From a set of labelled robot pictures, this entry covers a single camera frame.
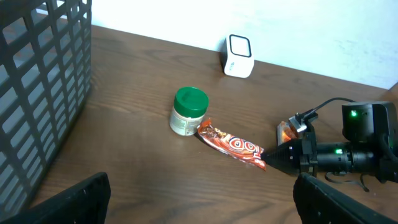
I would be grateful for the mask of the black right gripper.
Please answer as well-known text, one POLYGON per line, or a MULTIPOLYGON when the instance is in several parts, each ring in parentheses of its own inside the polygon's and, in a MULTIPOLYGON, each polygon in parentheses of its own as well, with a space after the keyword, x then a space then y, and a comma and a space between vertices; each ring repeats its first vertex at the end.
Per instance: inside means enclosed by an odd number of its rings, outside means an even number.
POLYGON ((314 177, 318 172, 317 139, 314 131, 303 133, 301 139, 291 139, 267 149, 262 160, 269 166, 291 176, 305 172, 314 177))

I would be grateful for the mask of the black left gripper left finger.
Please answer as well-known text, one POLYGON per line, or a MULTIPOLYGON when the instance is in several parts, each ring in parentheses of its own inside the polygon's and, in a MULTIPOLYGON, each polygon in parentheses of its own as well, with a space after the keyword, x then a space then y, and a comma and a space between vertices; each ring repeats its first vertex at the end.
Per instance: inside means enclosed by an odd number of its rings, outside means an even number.
POLYGON ((99 172, 1 224, 104 224, 110 196, 108 175, 99 172))

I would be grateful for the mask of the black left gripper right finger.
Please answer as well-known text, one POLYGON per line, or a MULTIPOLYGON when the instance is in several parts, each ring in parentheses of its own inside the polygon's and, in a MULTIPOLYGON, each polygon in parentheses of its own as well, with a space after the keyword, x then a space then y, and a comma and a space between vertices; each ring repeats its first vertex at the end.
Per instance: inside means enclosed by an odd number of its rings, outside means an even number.
POLYGON ((302 223, 397 224, 307 173, 295 181, 293 198, 302 223))

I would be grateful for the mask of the orange small carton box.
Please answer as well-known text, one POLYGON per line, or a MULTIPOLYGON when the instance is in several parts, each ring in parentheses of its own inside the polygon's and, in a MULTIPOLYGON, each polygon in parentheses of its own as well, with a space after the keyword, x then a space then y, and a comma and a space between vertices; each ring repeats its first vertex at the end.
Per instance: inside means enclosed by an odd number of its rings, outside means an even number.
POLYGON ((277 126, 277 145, 281 145, 292 139, 297 139, 298 136, 292 131, 289 124, 281 121, 277 126))

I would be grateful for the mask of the red chocolate bar wrapper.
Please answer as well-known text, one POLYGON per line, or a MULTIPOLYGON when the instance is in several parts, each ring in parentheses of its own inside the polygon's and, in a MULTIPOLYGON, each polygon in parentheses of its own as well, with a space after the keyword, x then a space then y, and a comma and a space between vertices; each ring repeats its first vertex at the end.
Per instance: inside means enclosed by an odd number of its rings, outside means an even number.
POLYGON ((261 146, 215 128, 211 119, 203 121, 197 127, 197 133, 212 148, 266 170, 266 162, 261 159, 261 154, 264 152, 261 146))

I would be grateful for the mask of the green lid jar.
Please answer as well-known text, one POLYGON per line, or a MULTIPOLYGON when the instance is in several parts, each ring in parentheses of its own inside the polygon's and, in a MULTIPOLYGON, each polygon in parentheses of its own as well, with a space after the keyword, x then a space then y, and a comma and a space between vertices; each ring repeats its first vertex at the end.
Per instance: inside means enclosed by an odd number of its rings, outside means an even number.
POLYGON ((181 136, 191 136, 197 131, 208 109, 206 93, 193 86, 180 88, 174 98, 170 114, 171 129, 181 136))

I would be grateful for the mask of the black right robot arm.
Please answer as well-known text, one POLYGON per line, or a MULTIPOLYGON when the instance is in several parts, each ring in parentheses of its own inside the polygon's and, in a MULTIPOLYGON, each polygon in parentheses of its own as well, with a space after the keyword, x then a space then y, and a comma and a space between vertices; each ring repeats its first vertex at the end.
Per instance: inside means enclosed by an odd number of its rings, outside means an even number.
POLYGON ((381 183, 397 182, 397 111, 390 101, 353 102, 342 105, 346 142, 319 143, 312 121, 315 108, 297 113, 288 125, 296 135, 263 152, 268 165, 290 175, 318 172, 374 176, 381 183))

